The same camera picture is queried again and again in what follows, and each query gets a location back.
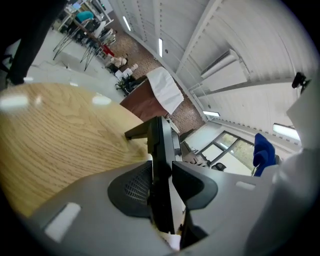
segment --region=wooden desk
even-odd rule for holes
[[[80,87],[35,83],[0,93],[0,182],[11,206],[29,216],[70,183],[147,159],[141,124],[108,98]]]

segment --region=window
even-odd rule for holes
[[[251,176],[255,168],[254,149],[252,143],[224,131],[201,150],[199,155],[213,168],[215,164],[221,163],[225,166],[224,172]]]

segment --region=brown table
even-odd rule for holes
[[[29,216],[79,178],[147,159],[147,140],[127,141],[141,124],[108,98],[80,87],[35,83],[0,93],[0,182]]]

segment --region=white sheet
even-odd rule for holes
[[[161,106],[170,114],[184,100],[174,79],[164,67],[158,67],[146,74],[152,91]]]

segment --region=wood grain surface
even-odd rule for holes
[[[91,174],[147,159],[147,140],[127,141],[141,124],[98,93],[35,83],[0,93],[0,182],[11,206],[29,216]]]

